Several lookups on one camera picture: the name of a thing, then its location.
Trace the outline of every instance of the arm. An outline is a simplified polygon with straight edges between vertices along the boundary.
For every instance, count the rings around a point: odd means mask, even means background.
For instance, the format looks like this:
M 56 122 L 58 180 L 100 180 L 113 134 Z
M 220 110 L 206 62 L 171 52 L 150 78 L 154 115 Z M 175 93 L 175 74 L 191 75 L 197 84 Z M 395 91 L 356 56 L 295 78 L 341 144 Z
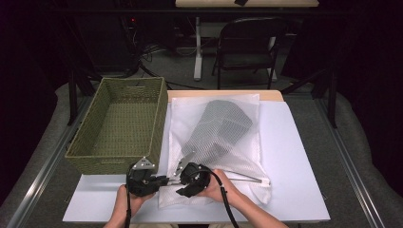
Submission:
M 130 194 L 131 216 L 133 217 L 140 210 L 143 203 L 152 198 L 154 194 L 139 198 Z M 125 216 L 127 210 L 127 194 L 125 185 L 122 184 L 116 195 L 115 207 L 113 208 L 112 216 L 104 228 L 120 228 L 125 227 Z
M 240 211 L 254 227 L 287 227 L 284 223 L 274 218 L 272 215 L 258 207 L 248 197 L 243 195 L 242 192 L 240 192 L 225 176 L 222 170 L 216 169 L 214 170 L 214 173 L 219 176 L 224 185 L 229 204 Z M 198 196 L 209 197 L 215 201 L 222 202 L 220 186 L 213 176 L 211 177 L 208 187 L 200 192 Z

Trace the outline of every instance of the green wicker basket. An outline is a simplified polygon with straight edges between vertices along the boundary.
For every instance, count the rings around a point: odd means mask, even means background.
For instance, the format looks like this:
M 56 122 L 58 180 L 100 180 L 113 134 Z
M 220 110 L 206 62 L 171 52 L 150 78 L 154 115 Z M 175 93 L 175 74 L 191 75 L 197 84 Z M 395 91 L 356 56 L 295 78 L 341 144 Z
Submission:
M 104 78 L 66 159 L 86 175 L 124 174 L 142 157 L 158 167 L 167 103 L 163 78 Z

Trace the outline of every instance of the mesh laundry bag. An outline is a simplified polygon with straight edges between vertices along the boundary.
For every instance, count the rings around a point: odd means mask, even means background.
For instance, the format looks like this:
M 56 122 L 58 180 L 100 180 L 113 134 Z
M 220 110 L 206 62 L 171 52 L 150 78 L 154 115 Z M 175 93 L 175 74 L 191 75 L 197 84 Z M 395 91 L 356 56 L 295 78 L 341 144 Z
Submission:
M 270 181 L 260 165 L 259 94 L 177 98 L 171 111 L 169 178 L 175 179 L 181 158 L 195 153 L 192 162 L 230 172 L 240 191 L 255 203 L 267 203 Z M 160 207 L 211 201 L 180 196 L 176 190 L 181 187 L 162 187 Z

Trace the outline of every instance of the white desk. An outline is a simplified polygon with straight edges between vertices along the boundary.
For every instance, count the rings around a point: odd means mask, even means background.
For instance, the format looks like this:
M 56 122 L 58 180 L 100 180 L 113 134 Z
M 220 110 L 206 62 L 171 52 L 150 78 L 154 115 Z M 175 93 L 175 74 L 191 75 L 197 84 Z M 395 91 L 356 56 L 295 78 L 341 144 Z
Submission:
M 244 7 L 247 8 L 311 8 L 318 6 L 317 0 L 248 0 Z M 242 8 L 234 3 L 234 0 L 176 0 L 175 6 L 178 8 Z M 201 24 L 200 18 L 196 18 L 196 61 L 194 80 L 200 81 L 202 79 L 202 48 L 201 37 L 219 37 L 223 23 L 206 24 L 211 29 L 207 32 L 202 29 L 204 25 Z M 273 74 L 273 82 L 277 79 L 276 72 Z
M 208 91 L 197 91 L 195 94 Z M 182 96 L 178 92 L 170 96 Z M 272 198 L 261 207 L 282 221 L 315 222 L 329 220 L 329 213 L 317 186 L 294 119 L 285 102 L 261 101 L 260 137 L 262 166 L 272 182 Z M 166 119 L 170 118 L 170 107 Z M 159 174 L 166 173 L 168 132 L 165 122 L 163 149 Z M 82 176 L 70 201 L 63 221 L 107 222 L 112 213 L 118 186 L 124 175 Z M 232 210 L 235 219 L 246 221 L 241 213 Z M 158 209 L 158 194 L 148 200 L 133 218 L 135 223 L 221 223 L 228 222 L 222 203 L 203 206 L 174 205 Z

